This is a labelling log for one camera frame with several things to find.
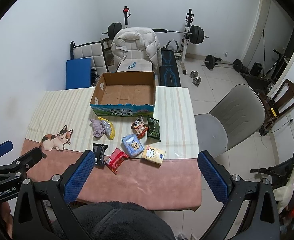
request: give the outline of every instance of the blue tissue pack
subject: blue tissue pack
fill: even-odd
[[[122,142],[130,157],[135,157],[144,150],[144,147],[141,145],[137,135],[135,134],[130,134],[123,137]]]

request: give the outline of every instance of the white puffer jacket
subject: white puffer jacket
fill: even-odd
[[[138,49],[146,50],[147,56],[154,66],[154,71],[161,66],[163,62],[161,47],[154,31],[151,28],[132,27],[120,30],[111,44],[111,51],[114,55],[114,65],[117,68],[126,58],[128,52],[125,45],[126,40],[135,40]]]

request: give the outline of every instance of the purple cloth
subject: purple cloth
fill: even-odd
[[[92,121],[93,136],[96,138],[101,137],[105,133],[105,129],[101,126],[101,121],[93,119],[90,119],[90,121]]]

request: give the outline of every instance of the white padded chair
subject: white padded chair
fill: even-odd
[[[250,137],[264,120],[265,109],[255,92],[237,85],[209,113],[195,115],[199,151],[215,158]]]
[[[109,72],[106,57],[103,50],[103,42],[96,41],[76,46],[70,43],[70,59],[91,58],[91,68],[96,70],[96,74],[101,76]]]
[[[146,49],[138,50],[136,41],[126,41],[125,44],[128,53],[120,63],[117,71],[153,71],[152,62],[147,56]],[[134,62],[136,62],[136,66],[128,69],[128,66]]]

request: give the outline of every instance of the small cardboard box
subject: small cardboard box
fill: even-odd
[[[103,73],[90,106],[98,116],[153,116],[156,84],[154,72]]]

